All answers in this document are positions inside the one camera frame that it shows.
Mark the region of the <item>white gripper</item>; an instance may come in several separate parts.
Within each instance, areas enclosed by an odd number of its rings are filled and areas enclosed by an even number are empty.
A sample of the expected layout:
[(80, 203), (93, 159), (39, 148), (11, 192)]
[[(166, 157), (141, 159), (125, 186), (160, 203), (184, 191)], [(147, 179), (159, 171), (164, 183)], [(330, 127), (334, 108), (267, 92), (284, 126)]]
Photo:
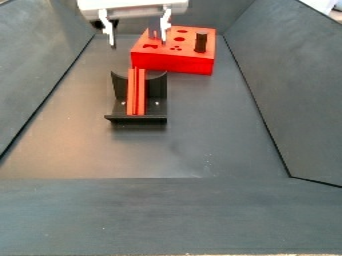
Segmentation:
[(87, 20), (101, 21), (103, 33), (108, 35), (108, 43), (115, 47), (113, 24), (109, 20), (160, 17), (160, 39), (167, 40), (172, 14), (182, 14), (188, 8), (190, 0), (76, 0), (79, 10)]

